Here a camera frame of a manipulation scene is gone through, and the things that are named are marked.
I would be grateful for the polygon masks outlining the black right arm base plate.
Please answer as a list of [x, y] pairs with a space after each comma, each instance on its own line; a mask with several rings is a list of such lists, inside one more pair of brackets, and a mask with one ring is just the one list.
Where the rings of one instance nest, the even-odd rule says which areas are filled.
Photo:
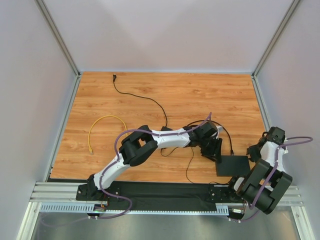
[[239, 200], [235, 191], [226, 185], [210, 184], [208, 190], [210, 199], [215, 203], [236, 203]]

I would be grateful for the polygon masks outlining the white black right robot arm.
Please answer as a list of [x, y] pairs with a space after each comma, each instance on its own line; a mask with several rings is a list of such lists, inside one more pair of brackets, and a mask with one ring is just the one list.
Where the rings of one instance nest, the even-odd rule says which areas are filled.
[[258, 143], [246, 150], [254, 167], [246, 176], [232, 177], [228, 186], [249, 207], [266, 215], [275, 209], [293, 181], [283, 168], [283, 155], [288, 152], [285, 139], [285, 131], [279, 127], [265, 131]]

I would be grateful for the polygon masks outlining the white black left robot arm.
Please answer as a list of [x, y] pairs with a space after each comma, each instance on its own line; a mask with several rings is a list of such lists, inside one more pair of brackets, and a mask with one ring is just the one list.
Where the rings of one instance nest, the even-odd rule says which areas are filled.
[[221, 155], [220, 131], [209, 120], [177, 130], [157, 131], [143, 125], [125, 133], [129, 135], [122, 140], [114, 159], [103, 170], [91, 175], [83, 186], [82, 194], [87, 199], [99, 198], [124, 171], [143, 164], [158, 149], [199, 147], [201, 155], [212, 161]]

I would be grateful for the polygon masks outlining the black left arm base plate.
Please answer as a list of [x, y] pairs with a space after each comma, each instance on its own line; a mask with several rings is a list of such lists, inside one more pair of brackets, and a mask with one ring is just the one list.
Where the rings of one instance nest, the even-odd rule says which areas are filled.
[[[111, 185], [105, 191], [110, 194], [119, 196], [121, 193], [121, 186], [119, 184]], [[78, 186], [75, 199], [77, 201], [120, 201], [119, 197], [111, 197], [101, 190], [93, 189], [93, 192], [90, 192], [89, 186], [87, 184], [82, 184]]]

